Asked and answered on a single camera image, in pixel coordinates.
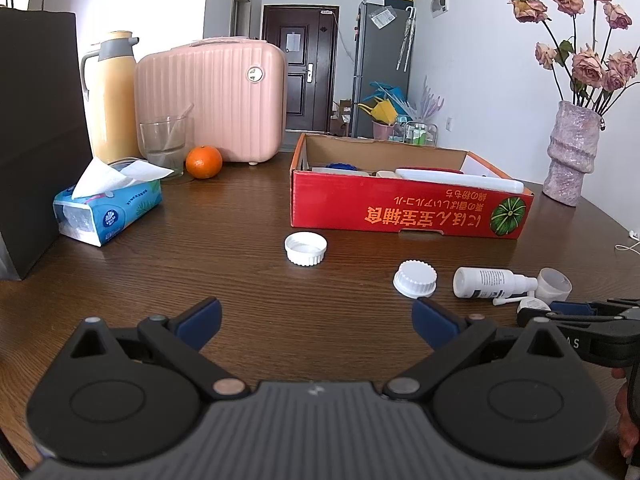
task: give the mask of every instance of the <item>glass cup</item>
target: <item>glass cup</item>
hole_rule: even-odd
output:
[[[140,137],[146,160],[174,172],[167,178],[184,174],[188,141],[193,137],[193,118],[167,117],[140,124]]]

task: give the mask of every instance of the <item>vase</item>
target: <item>vase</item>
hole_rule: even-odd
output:
[[[598,153],[602,117],[588,108],[560,101],[556,125],[546,152],[551,157],[542,192],[565,205],[576,207],[584,175],[593,173]]]

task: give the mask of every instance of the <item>white bottle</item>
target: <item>white bottle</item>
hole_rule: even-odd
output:
[[[453,277],[453,293],[458,298],[508,298],[537,288],[536,278],[527,278],[506,269],[460,267]]]

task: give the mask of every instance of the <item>person's hand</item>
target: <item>person's hand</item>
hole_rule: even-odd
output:
[[[624,379],[626,374],[622,368],[613,368],[611,370],[611,376],[614,379]],[[626,390],[627,383],[625,383],[620,391],[616,395],[616,409],[620,414],[620,421],[618,422],[618,433],[620,434],[620,452],[625,458],[629,458],[633,453],[634,448],[640,442],[640,430],[631,420],[629,411],[626,408]]]

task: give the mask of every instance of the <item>red cardboard box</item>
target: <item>red cardboard box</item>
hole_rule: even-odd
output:
[[[471,152],[303,134],[290,169],[293,227],[393,233],[408,229],[518,238],[534,198],[526,188],[514,195],[475,187],[311,171],[336,162],[370,174],[398,168],[441,168],[510,178]]]

